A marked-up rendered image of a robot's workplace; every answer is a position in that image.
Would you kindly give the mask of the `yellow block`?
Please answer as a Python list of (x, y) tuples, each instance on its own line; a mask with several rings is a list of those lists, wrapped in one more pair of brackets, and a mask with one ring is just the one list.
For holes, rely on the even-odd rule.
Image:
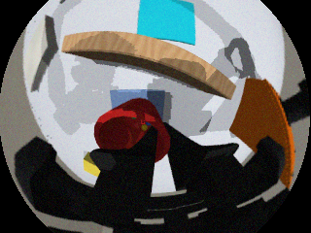
[(98, 170), (96, 164), (94, 164), (93, 160), (89, 158), (89, 153), (86, 155), (86, 158), (83, 158), (83, 166), (85, 166), (85, 171), (89, 172), (90, 174), (92, 174), (93, 176), (97, 176), (100, 175), (100, 170)]

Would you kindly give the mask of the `dark red cup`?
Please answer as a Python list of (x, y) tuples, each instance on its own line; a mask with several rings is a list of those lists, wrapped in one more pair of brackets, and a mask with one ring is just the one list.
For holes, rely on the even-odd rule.
[[(141, 125), (136, 128), (135, 121)], [(143, 129), (145, 121), (158, 129), (156, 135), (155, 163), (163, 159), (170, 149), (171, 137), (164, 127), (155, 106), (145, 98), (131, 98), (100, 116), (94, 124), (94, 140), (101, 149), (129, 149), (143, 139), (151, 125)]]

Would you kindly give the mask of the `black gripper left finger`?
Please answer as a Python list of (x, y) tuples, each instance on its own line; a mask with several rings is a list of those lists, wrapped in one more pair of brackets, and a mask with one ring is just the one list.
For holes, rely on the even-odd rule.
[(156, 135), (158, 129), (149, 127), (143, 139), (137, 141), (135, 147), (129, 149), (94, 149), (89, 158), (98, 170), (123, 172), (125, 174), (145, 175), (148, 189), (152, 193), (153, 171), (156, 160)]

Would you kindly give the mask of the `brown wooden bar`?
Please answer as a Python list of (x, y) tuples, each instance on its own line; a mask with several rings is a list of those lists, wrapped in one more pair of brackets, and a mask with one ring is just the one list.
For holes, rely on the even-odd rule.
[(191, 51), (133, 32), (88, 31), (65, 35), (61, 49), (63, 53), (96, 61), (143, 67), (229, 101), (236, 90), (236, 85), (222, 71)]

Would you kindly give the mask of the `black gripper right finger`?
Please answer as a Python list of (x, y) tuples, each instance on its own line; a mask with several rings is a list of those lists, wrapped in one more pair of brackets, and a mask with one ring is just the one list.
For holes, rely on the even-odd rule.
[(229, 143), (222, 145), (199, 145), (190, 137), (176, 131), (176, 128), (163, 122), (168, 135), (171, 137), (170, 149), (167, 156), (170, 160), (172, 179), (176, 190), (186, 190), (187, 183), (197, 175), (197, 172), (211, 160), (225, 158), (227, 155), (234, 155), (240, 145)]

